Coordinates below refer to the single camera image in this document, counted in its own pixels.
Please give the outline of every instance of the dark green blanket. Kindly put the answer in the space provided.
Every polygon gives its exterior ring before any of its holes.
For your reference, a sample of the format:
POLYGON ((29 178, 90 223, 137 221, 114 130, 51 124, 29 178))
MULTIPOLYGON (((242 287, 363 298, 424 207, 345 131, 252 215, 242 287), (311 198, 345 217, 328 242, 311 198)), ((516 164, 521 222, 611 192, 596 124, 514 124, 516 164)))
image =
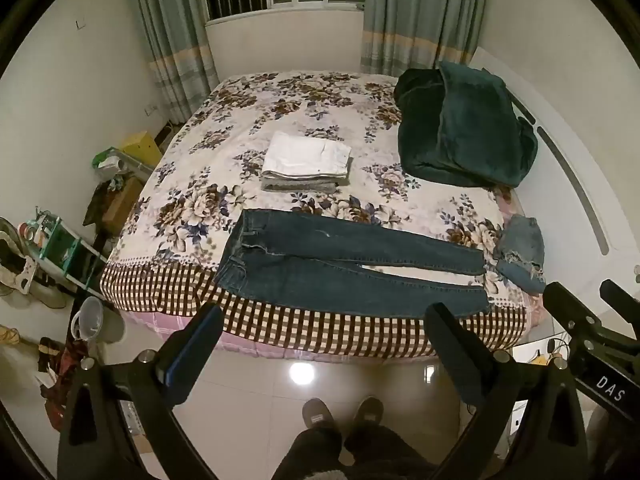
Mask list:
POLYGON ((404 72, 394 97, 408 174, 454 186, 516 187, 529 173, 538 140, 516 118, 499 77, 443 61, 436 70, 404 72))

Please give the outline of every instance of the metal screw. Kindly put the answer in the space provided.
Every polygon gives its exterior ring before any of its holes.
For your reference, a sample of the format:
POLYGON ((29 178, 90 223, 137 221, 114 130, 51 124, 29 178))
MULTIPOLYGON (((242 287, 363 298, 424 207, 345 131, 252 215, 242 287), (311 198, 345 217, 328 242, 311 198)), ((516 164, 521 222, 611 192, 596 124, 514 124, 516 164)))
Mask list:
POLYGON ((511 359, 511 356, 504 350, 496 350, 494 352, 494 359, 499 363, 508 363, 511 359))
POLYGON ((556 368, 560 370, 566 370, 568 366, 567 362, 561 357, 556 357, 554 359, 554 364, 556 365, 556 368))
POLYGON ((93 357, 85 357, 80 361, 80 367, 82 370, 91 370, 95 365, 95 359, 93 357))
POLYGON ((138 361, 141 363, 150 363, 156 358, 155 350, 143 350, 138 354, 138 361))

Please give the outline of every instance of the curtain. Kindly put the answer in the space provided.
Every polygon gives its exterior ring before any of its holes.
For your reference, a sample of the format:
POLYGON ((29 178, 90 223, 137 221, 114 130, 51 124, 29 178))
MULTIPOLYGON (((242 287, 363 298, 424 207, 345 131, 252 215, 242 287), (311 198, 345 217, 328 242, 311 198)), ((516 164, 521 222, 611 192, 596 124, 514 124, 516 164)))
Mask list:
POLYGON ((219 82, 201 0, 132 1, 169 118, 184 123, 219 82))
POLYGON ((468 63, 478 46, 485 0, 366 0, 362 71, 393 76, 468 63))

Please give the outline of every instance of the foot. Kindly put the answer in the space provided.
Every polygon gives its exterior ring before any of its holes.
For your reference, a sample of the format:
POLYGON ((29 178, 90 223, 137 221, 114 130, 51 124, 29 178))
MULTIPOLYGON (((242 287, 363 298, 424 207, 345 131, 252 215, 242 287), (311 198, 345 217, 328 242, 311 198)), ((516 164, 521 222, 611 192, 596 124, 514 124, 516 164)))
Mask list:
POLYGON ((384 411, 385 406, 382 401, 374 396, 369 396, 360 403, 358 411, 353 417, 353 423, 354 425, 362 422, 380 424, 384 411))
POLYGON ((302 418, 311 428, 335 428, 335 420, 327 405, 320 399, 309 399, 302 406, 302 418))

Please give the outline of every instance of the dark pants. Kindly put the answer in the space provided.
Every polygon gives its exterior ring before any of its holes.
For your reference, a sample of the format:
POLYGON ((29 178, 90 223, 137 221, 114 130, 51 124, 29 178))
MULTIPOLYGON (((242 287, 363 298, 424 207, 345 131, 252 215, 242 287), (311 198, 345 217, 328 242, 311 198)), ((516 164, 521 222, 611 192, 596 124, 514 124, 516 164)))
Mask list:
POLYGON ((218 285, 249 300, 354 316, 421 319, 443 303, 456 317, 487 311, 482 286, 385 274, 362 266, 484 273, 482 251, 325 216, 246 209, 229 237, 218 285))
POLYGON ((389 428, 363 422, 344 441, 354 465, 338 461, 342 436, 337 430, 312 428, 300 433, 271 480, 303 480, 313 473, 340 470, 348 479, 428 478, 435 466, 389 428))

